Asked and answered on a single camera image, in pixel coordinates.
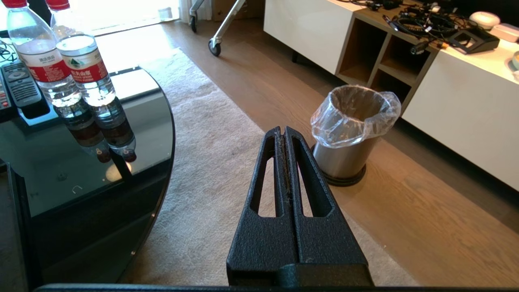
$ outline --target remote control button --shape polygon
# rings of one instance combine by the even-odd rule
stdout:
[[[27,73],[21,72],[21,71],[16,71],[16,72],[11,73],[9,76],[7,76],[7,78],[9,78],[9,79],[19,79],[19,78],[24,78],[26,76],[27,76]]]

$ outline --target stainless steel trash can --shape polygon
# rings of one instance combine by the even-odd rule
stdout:
[[[394,125],[400,109],[392,92],[346,85],[328,94],[311,123],[317,140],[313,156],[329,184],[344,187],[364,177],[371,150]]]

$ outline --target cardboard box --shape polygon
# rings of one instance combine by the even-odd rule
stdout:
[[[236,0],[212,0],[213,20],[223,21]],[[246,0],[235,19],[259,18],[265,15],[265,0]]]

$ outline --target open shelf cubby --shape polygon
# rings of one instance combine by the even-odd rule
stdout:
[[[378,68],[413,86],[431,52],[426,50],[419,55],[412,55],[412,46],[413,44],[392,35]]]
[[[338,77],[348,84],[366,86],[387,33],[353,19]]]
[[[373,79],[371,88],[375,91],[391,91],[397,95],[402,104],[411,90],[411,86],[389,75],[388,73],[378,70]]]

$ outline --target plastic bag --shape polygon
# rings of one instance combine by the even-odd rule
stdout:
[[[401,109],[392,92],[376,92],[358,85],[333,89],[312,115],[312,135],[329,148],[341,148],[384,135]]]

